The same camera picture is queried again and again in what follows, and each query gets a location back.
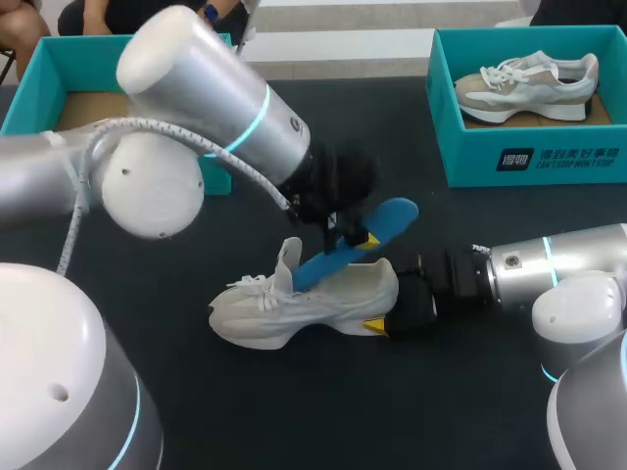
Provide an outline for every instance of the hand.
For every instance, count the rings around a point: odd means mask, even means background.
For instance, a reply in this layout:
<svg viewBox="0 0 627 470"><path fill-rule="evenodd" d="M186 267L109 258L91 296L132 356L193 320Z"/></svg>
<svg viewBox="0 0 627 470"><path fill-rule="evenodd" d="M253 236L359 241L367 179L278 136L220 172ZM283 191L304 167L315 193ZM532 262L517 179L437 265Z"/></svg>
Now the hand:
<svg viewBox="0 0 627 470"><path fill-rule="evenodd" d="M104 20L88 20L84 21L82 33L85 36L107 36L112 34Z"/></svg>

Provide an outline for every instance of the robotic arm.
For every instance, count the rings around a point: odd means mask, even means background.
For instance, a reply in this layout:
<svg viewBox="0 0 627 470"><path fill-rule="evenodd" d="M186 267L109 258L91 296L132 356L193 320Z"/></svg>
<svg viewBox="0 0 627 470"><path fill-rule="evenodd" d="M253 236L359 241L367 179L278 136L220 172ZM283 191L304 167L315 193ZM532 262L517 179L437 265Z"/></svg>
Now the robotic arm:
<svg viewBox="0 0 627 470"><path fill-rule="evenodd" d="M52 143L41 134L2 138L0 227L70 212L67 160L81 167L86 151L83 176L115 221L146 238L173 235L200 210L196 155L212 148L210 157L262 184L293 221L319 225L327 252L340 236L350 246L368 240L357 207L376 182L373 161L314 145L305 122L193 11L170 7L146 22L117 76L132 118Z"/></svg>

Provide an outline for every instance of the white shoelace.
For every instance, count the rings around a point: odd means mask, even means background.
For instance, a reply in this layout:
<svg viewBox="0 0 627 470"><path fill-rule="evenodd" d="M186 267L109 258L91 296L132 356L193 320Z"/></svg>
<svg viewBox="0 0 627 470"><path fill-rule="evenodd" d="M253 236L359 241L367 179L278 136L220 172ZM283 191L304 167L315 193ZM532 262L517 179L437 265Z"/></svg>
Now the white shoelace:
<svg viewBox="0 0 627 470"><path fill-rule="evenodd" d="M504 62L501 62L498 67L482 67L479 71L481 72L481 77L483 81L486 82L486 85L490 89L501 89L501 85L509 82L510 85L513 85L515 81L520 81L522 83L526 83L529 81L529 78L524 74L522 70L519 70L520 64L515 67L512 67L510 64L518 59L508 59Z"/></svg>
<svg viewBox="0 0 627 470"><path fill-rule="evenodd" d="M272 279L265 276L244 276L240 281L226 284L226 287L242 289L251 297L257 298L257 307L261 311L272 310L281 304L295 304L297 300L274 289Z"/></svg>

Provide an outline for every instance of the beige and white sneaker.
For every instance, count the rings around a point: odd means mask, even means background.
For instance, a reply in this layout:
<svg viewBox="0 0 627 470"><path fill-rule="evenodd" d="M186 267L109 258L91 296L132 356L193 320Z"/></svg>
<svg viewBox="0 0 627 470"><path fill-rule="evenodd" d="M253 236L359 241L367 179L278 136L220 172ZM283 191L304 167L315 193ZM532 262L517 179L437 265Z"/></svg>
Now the beige and white sneaker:
<svg viewBox="0 0 627 470"><path fill-rule="evenodd" d="M455 83L459 108L468 117L499 124L521 111L558 120L584 120L599 81L599 60L559 61L538 51L482 67Z"/></svg>
<svg viewBox="0 0 627 470"><path fill-rule="evenodd" d="M365 320L384 316L399 294L399 280L385 258L349 264L307 292L294 292L292 272L302 242L283 243L274 275L245 276L210 303L209 324L226 341L256 350L278 350L301 328L324 324L347 335L372 336Z"/></svg>

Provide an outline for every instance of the cable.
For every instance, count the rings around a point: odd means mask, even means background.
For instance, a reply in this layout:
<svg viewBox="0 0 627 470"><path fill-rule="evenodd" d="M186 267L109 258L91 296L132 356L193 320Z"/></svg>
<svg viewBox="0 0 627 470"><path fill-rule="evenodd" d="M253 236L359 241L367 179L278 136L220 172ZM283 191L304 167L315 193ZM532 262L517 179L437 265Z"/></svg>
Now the cable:
<svg viewBox="0 0 627 470"><path fill-rule="evenodd" d="M290 208L290 203L287 199L285 199L280 191L276 189L276 187L265 176L252 168L249 164L242 162L230 152L222 149L215 142L212 142L202 135L196 134L195 132L178 125L156 119L146 119L144 117L120 117L109 119L103 122L103 124L90 136L87 148L80 160L80 170L78 172L78 183L80 187L83 188L84 193L87 192L87 181L89 179L89 172L91 170L93 154L96 146L105 135L116 129L133 129L154 132L191 144L194 147L200 147L208 153L214 153L217 158L223 160L228 165L237 168L239 171L259 184L282 210L287 211ZM88 211L87 201L84 200L80 194L80 192L77 193L76 200L74 201L70 228L68 230L66 242L63 250L61 251L61 258L57 267L57 273L62 276L65 276L68 272L73 248L78 236L80 221L82 220L83 215Z"/></svg>

